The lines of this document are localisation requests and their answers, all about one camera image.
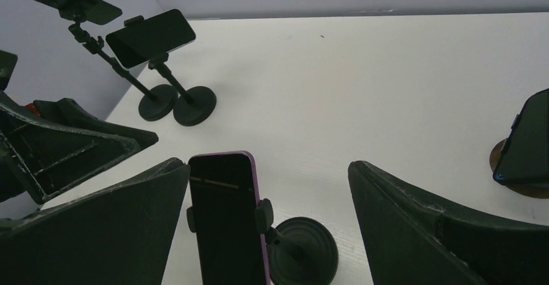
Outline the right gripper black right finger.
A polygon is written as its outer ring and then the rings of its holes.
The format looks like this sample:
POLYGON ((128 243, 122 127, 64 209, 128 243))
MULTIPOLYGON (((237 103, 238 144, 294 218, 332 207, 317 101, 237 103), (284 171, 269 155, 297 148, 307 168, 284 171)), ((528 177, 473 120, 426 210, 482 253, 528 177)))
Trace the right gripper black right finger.
POLYGON ((375 284, 547 284, 548 227, 495 216, 366 161, 348 167, 375 284))

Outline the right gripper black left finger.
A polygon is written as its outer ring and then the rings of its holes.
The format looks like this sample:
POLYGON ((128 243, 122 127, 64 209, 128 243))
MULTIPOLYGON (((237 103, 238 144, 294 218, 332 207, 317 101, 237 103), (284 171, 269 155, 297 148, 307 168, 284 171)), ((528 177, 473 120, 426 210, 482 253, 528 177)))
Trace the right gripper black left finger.
POLYGON ((1 283, 160 284, 189 175, 171 158, 87 196, 1 220, 1 283))

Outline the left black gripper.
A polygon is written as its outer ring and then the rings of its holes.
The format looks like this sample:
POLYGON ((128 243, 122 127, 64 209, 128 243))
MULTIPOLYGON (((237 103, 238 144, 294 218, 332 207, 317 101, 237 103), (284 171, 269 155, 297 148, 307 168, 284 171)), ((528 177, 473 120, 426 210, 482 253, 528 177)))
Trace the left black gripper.
POLYGON ((17 55, 1 51, 1 203, 24 192, 43 204, 159 141, 100 120, 74 99, 15 103, 5 90, 17 55))

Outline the purple-edged black smartphone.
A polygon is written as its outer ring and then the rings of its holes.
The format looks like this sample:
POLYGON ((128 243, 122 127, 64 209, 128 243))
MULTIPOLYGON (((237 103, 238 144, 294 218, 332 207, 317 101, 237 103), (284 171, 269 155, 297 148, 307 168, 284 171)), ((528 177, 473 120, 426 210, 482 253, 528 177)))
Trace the purple-edged black smartphone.
POLYGON ((260 202, 254 157, 246 151, 191 157, 189 226, 203 284, 270 284, 267 246, 256 228, 260 202))

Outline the black round-base phone stand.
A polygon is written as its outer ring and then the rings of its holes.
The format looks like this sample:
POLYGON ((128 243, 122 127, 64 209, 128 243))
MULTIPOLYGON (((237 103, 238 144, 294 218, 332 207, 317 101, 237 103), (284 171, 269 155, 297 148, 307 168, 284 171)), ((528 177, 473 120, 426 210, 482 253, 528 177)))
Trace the black round-base phone stand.
POLYGON ((331 233, 307 217, 273 226, 273 206, 261 199, 254 211, 256 228, 265 237, 270 284, 330 284, 339 255, 331 233))

